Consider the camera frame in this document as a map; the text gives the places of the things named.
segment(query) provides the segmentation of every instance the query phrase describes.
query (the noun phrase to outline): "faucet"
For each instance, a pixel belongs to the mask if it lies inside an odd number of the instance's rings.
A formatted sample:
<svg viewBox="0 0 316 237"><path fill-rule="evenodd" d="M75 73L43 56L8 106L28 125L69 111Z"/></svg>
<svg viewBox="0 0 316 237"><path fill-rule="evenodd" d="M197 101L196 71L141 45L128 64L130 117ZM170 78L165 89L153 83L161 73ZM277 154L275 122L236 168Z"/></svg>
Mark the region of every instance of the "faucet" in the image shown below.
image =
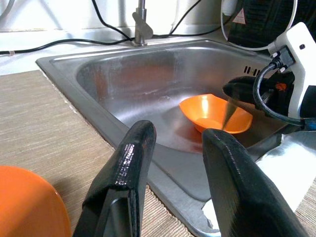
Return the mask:
<svg viewBox="0 0 316 237"><path fill-rule="evenodd" d="M145 0L138 0L138 8L133 12L132 16L135 20L135 40L134 46L145 46L145 40L153 36L153 29L146 23Z"/></svg>

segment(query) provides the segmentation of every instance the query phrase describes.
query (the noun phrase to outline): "beige mat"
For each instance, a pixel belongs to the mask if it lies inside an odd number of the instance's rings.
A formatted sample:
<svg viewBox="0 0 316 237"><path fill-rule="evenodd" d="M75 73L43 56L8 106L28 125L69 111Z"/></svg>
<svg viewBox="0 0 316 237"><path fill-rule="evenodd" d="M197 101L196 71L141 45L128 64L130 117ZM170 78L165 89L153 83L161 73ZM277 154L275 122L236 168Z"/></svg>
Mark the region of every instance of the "beige mat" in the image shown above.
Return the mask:
<svg viewBox="0 0 316 237"><path fill-rule="evenodd" d="M76 226L91 181L113 148L40 71L0 77L0 164L44 177L61 194ZM316 182L297 211L316 237ZM147 187L143 237L192 236Z"/></svg>

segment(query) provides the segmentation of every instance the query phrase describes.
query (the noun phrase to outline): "countertop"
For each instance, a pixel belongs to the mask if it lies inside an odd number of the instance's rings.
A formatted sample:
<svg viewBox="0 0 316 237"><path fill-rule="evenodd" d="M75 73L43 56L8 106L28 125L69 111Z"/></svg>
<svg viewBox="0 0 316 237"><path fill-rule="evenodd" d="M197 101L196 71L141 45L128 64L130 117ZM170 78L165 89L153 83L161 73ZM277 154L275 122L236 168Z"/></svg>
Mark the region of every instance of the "countertop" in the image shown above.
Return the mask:
<svg viewBox="0 0 316 237"><path fill-rule="evenodd" d="M150 44L189 39L157 39ZM0 57L0 75L38 70L35 60L44 56L122 47L129 45L60 45L38 53ZM0 164L26 168L51 183L61 194L74 228L85 193L113 148L42 72L1 76L0 81ZM316 181L296 215L310 236L316 236ZM192 235L147 187L142 236Z"/></svg>

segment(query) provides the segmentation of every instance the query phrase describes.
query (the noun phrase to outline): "sink basin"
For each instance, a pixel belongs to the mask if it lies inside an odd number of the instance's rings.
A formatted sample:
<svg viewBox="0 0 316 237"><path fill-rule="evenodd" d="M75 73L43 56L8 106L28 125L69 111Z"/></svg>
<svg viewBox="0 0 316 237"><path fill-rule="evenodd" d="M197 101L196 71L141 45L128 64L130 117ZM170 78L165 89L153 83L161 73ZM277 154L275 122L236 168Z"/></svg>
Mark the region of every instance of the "sink basin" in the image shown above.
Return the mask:
<svg viewBox="0 0 316 237"><path fill-rule="evenodd" d="M201 134L181 113L184 99L212 93L239 76L255 76L269 58L209 40L42 58L47 76L114 147L136 121L157 129L148 182L164 204L196 236L220 236L201 208L210 199ZM253 105L252 126L235 137L253 159L276 146L276 134L291 129Z"/></svg>

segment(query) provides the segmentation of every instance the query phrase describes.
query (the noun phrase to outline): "white wall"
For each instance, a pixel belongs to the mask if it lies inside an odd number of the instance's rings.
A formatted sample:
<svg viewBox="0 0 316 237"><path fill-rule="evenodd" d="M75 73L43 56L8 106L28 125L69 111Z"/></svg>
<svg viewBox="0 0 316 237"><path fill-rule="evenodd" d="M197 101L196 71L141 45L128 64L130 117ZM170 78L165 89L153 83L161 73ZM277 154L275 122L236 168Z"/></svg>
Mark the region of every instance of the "white wall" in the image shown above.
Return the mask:
<svg viewBox="0 0 316 237"><path fill-rule="evenodd" d="M9 0L0 0L0 13ZM146 0L147 22L155 34L165 34L196 0ZM138 0L97 0L104 20L116 27L132 27L132 12ZM219 23L221 0L202 0L183 21L183 26ZM79 30L102 28L91 0L15 0L10 13L0 21L0 32Z"/></svg>

